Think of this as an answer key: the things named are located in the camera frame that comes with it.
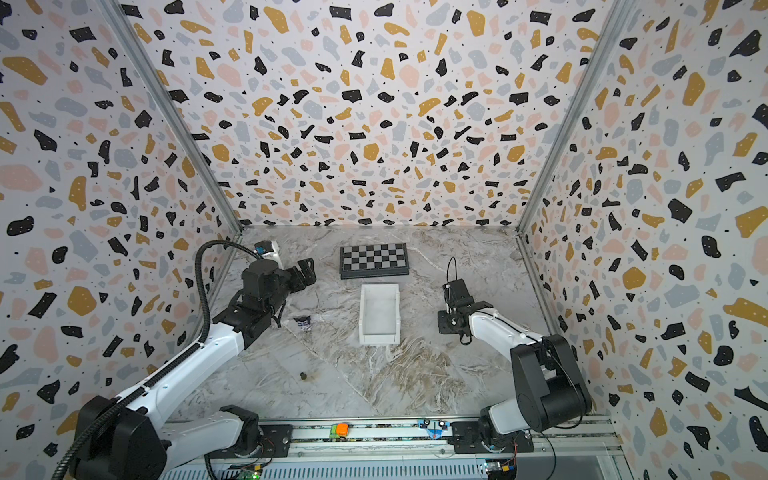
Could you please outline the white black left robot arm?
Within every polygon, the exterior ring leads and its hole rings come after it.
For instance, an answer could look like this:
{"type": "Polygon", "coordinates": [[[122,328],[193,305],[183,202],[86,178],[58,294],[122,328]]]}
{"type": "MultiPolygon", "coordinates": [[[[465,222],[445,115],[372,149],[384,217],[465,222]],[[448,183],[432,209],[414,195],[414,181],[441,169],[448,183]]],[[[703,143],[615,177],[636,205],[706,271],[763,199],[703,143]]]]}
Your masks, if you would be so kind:
{"type": "Polygon", "coordinates": [[[302,259],[283,269],[272,259],[258,259],[242,280],[242,289],[202,340],[116,398],[96,396],[80,410],[75,440],[54,478],[157,479],[215,451],[247,457],[265,450],[258,414],[242,407],[225,406],[176,426],[167,423],[187,396],[279,322],[290,294],[315,283],[314,261],[302,259]]]}

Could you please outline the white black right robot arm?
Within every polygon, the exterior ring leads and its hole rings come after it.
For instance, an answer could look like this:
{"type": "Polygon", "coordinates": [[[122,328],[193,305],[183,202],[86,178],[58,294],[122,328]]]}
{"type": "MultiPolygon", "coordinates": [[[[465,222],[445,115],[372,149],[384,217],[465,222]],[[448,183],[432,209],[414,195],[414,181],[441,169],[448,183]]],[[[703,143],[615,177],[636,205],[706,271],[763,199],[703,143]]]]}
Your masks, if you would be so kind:
{"type": "Polygon", "coordinates": [[[490,303],[476,301],[465,282],[443,285],[445,308],[437,313],[438,330],[460,343],[479,340],[505,355],[513,374],[513,396],[484,408],[477,422],[481,444],[503,451],[525,431],[542,433],[581,421],[592,399],[568,341],[543,335],[504,317],[490,303]]]}

